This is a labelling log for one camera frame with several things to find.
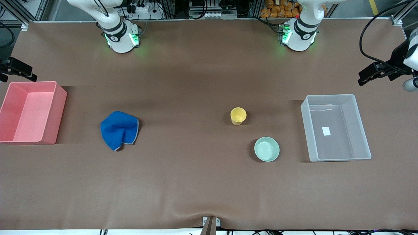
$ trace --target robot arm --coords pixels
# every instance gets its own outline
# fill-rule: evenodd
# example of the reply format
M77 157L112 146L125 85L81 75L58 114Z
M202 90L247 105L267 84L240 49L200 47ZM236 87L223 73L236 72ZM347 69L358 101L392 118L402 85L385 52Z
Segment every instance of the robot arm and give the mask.
M13 57L9 57L9 59L5 61L0 59L0 82L7 82L7 74L18 75L33 82L36 82L38 79L38 76L32 73L31 66Z
M298 0L302 5L299 18L292 18L285 24L290 30L282 43L294 51L304 51L314 42L316 29L324 18L324 4L336 4L346 0Z
M114 9L123 0L67 0L69 4L91 15L105 33L107 44L118 53L125 53L139 46L138 26L122 20Z
M412 31L409 40L404 41L392 52L388 61L384 64L373 62L361 72L358 83L360 86L376 79L388 76L390 81L402 75L413 75L413 78L403 84L406 91L418 90L418 28Z

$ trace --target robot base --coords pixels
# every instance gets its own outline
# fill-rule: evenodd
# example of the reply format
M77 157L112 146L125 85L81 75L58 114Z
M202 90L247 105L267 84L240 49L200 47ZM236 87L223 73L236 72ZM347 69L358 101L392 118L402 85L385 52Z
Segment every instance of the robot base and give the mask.
M127 30L119 42L113 42L106 37L109 48L112 48L117 53L127 53L135 47L139 48L141 41L142 28L128 20L123 22L125 22Z
M304 51L308 49L312 43L314 43L316 33L313 36L311 36L309 40L303 40L295 31L295 21L296 18L292 18L286 23L284 23L285 25L289 25L288 32L284 35L279 35L279 37L281 39L281 43L283 45L288 46L290 49L294 51Z

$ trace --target floor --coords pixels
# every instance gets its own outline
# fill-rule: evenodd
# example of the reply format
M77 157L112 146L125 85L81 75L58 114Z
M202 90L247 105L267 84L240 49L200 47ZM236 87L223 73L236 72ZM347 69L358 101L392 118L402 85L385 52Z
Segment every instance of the floor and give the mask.
M377 10L381 12L385 8L392 6L398 3L399 0L385 0L385 1L378 1L376 2ZM395 13L397 9L388 11L387 13L383 14L383 16L389 16ZM372 17L373 11L369 0L348 0L339 5L339 7L335 10L332 17L335 18L356 18L356 17ZM415 8L412 12L409 13L403 19L404 26L410 25L410 27L406 28L406 34L409 35L410 32L415 29L418 24L416 23L418 19L418 10ZM46 10L44 20L56 20L56 21L83 21L83 20L93 20L90 15L85 13L84 11L70 5L66 0L50 0L48 3L48 9ZM14 28L13 32L17 38L19 35L19 29ZM9 32L4 29L0 28L0 44L4 44L10 38ZM13 49L14 44L11 46L0 49L0 58L7 58L10 56L11 51Z

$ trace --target yellow cup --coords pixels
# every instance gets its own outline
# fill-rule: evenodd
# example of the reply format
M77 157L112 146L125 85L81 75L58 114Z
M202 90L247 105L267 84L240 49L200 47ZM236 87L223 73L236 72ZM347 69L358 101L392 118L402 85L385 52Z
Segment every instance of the yellow cup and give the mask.
M247 118L247 112L240 107L231 111L231 121L234 125L240 125Z

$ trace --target table surface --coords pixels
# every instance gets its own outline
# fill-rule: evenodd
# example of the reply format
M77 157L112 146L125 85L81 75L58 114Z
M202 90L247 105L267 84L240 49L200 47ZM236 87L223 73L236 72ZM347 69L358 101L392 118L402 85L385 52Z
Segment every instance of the table surface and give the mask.
M0 145L1 229L196 227L207 215L230 229L418 229L417 93L407 77L358 86L367 21L324 20L305 52L256 20L151 22L127 54L94 23L31 23L13 56L68 99L56 145ZM376 20L364 48L385 60L403 40ZM371 160L309 162L300 105L320 94L355 94ZM116 110L142 122L119 152L99 130ZM280 144L274 162L254 155L263 136Z

